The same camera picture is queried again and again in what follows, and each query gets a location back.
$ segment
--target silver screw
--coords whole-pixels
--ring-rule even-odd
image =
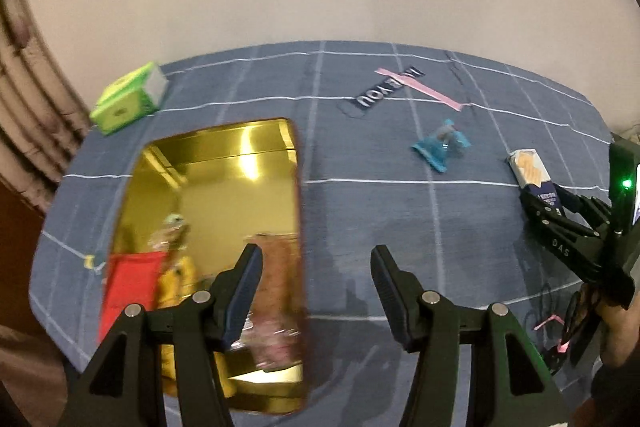
[[[203,302],[207,302],[211,298],[211,294],[206,290],[200,290],[194,293],[191,298],[198,304],[202,304]]]
[[[438,304],[440,302],[440,294],[429,290],[422,294],[422,300],[427,304]]]
[[[129,306],[124,308],[124,314],[127,315],[127,317],[135,317],[141,311],[142,306],[140,306],[139,304],[130,304]]]
[[[501,302],[496,302],[495,304],[492,304],[491,311],[494,312],[496,315],[499,315],[500,317],[504,317],[507,313],[509,313],[509,309],[507,308],[507,306],[505,306]]]

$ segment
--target lime green box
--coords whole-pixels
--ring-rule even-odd
[[[149,62],[109,85],[91,111],[91,120],[103,134],[111,134],[157,111],[166,84],[158,65]]]

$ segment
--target curtain fold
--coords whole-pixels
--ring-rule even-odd
[[[26,0],[0,0],[0,178],[46,212],[91,124]]]

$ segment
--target gray-blue fabric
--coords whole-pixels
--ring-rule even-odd
[[[414,66],[456,112],[410,88],[361,118],[341,104],[382,77],[377,68]],[[233,413],[238,426],[396,425],[417,355],[393,341],[369,273],[386,244],[401,269],[458,305],[507,303],[538,347],[558,339],[557,323],[577,278],[530,237],[505,162],[534,148],[553,181],[608,201],[610,134],[580,93],[500,62],[418,46],[377,42],[288,42],[188,58],[162,67],[162,108],[109,137],[89,133],[44,224],[31,273],[31,307],[79,369],[96,346],[102,263],[137,156],[146,143],[222,123],[286,117],[298,135],[302,233],[312,382],[308,406],[288,417]],[[411,149],[450,118],[471,142],[439,174]],[[84,257],[94,255],[94,269]],[[556,376],[567,402],[588,393],[589,353]],[[453,425],[464,425],[470,351],[462,349]],[[166,398],[168,424],[180,425]]]

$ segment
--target red card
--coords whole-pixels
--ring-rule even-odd
[[[156,305],[156,287],[166,252],[114,254],[109,259],[109,276],[104,291],[98,344],[102,342],[120,312],[131,303],[145,310]]]

